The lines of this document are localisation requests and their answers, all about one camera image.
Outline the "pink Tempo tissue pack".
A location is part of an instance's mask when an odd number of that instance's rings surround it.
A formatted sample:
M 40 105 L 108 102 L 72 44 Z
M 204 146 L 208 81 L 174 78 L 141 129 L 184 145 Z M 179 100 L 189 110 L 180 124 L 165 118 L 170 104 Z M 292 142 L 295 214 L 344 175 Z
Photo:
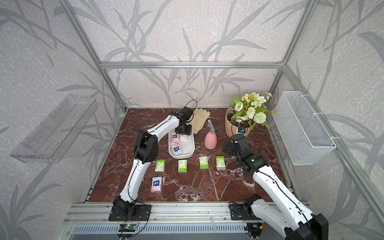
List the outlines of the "pink Tempo tissue pack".
M 171 143 L 172 144 L 178 144 L 180 142 L 179 135 L 176 133 L 171 134 Z

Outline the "green tissue pack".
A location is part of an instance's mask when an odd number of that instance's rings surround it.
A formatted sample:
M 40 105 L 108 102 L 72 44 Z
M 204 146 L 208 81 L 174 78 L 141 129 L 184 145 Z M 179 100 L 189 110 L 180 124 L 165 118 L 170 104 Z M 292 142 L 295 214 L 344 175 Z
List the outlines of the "green tissue pack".
M 209 168 L 209 160 L 207 156 L 199 157 L 200 169 L 208 169 Z
M 224 170 L 226 168 L 224 156 L 216 156 L 216 166 L 218 170 Z
M 163 173 L 165 171 L 166 160 L 157 160 L 155 166 L 156 173 Z
M 188 171 L 188 161 L 187 160 L 178 160 L 178 172 L 186 173 Z

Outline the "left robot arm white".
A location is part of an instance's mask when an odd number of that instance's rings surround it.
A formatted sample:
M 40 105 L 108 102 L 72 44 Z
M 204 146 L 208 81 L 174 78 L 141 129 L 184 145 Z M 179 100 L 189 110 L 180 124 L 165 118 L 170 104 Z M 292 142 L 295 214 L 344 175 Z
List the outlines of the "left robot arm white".
M 159 141 L 169 132 L 190 135 L 192 126 L 188 121 L 193 110 L 184 107 L 180 112 L 170 113 L 162 122 L 148 130 L 138 132 L 134 146 L 132 170 L 120 195 L 114 200 L 114 207 L 129 219 L 135 214 L 140 185 L 150 164 L 156 160 L 159 153 Z

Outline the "pink tissue pack hidden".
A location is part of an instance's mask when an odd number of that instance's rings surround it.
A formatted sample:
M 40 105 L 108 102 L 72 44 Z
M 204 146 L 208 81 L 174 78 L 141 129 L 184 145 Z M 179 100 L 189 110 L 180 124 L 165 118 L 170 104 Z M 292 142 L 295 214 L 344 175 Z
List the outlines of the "pink tissue pack hidden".
M 173 144 L 172 145 L 172 153 L 173 155 L 177 156 L 183 153 L 181 149 L 181 145 L 179 143 Z

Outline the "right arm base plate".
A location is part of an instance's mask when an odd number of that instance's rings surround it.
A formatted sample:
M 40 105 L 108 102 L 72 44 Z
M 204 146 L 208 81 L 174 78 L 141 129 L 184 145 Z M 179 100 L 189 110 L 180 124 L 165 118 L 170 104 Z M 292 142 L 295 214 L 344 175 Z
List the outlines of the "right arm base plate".
M 229 202 L 228 206 L 230 209 L 231 220 L 233 221 L 259 220 L 259 218 L 254 215 L 250 205 L 248 204 Z

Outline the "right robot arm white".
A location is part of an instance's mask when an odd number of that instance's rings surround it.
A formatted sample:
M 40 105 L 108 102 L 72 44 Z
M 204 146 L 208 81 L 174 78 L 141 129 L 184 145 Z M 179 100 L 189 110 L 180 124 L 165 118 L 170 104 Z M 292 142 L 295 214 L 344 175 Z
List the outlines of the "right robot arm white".
M 329 222 L 315 215 L 276 176 L 274 170 L 260 154 L 254 154 L 242 133 L 230 137 L 229 146 L 238 166 L 259 184 L 273 200 L 271 207 L 259 195 L 244 201 L 245 211 L 262 219 L 286 240 L 327 240 Z

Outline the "pink blue Tempo pack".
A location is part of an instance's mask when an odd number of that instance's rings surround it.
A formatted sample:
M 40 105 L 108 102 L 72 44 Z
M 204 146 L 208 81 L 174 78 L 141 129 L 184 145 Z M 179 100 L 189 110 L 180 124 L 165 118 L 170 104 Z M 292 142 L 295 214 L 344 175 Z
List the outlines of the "pink blue Tempo pack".
M 162 183 L 163 183 L 162 177 L 152 178 L 151 192 L 152 193 L 160 192 L 162 190 Z

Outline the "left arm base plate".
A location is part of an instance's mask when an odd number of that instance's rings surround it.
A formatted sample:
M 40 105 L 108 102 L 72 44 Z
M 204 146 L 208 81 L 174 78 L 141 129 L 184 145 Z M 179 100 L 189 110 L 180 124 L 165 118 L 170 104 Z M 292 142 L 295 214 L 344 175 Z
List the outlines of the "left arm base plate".
M 123 221 L 148 221 L 150 218 L 152 205 L 135 204 L 134 202 L 129 205 L 125 204 L 123 207 L 114 205 L 110 212 L 108 221 L 110 222 L 123 222 Z

